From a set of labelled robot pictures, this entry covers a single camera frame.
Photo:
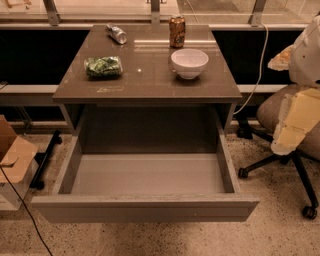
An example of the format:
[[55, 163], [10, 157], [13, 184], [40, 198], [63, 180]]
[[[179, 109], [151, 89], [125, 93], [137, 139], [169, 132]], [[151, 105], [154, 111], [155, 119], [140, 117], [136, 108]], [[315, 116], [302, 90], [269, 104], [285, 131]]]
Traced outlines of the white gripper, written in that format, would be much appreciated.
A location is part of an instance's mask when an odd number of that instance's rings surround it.
[[[290, 45], [273, 57], [267, 67], [276, 71], [289, 69], [290, 80], [300, 85], [317, 86], [320, 81], [320, 16]], [[288, 155], [320, 121], [320, 91], [315, 88], [286, 94], [280, 105], [271, 150]]]

